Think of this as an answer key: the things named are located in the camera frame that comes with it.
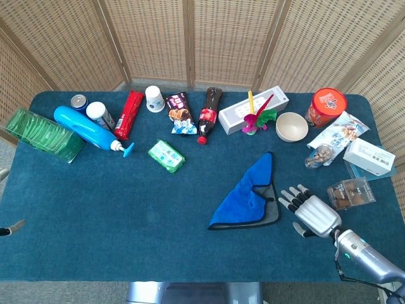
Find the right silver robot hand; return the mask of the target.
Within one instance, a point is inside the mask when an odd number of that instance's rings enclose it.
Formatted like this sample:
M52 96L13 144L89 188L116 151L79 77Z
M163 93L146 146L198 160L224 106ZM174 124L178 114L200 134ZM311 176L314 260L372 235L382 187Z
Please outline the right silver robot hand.
M340 215L302 184L281 190L281 195L278 201L306 226L292 223L300 236L335 239L335 233L341 231Z

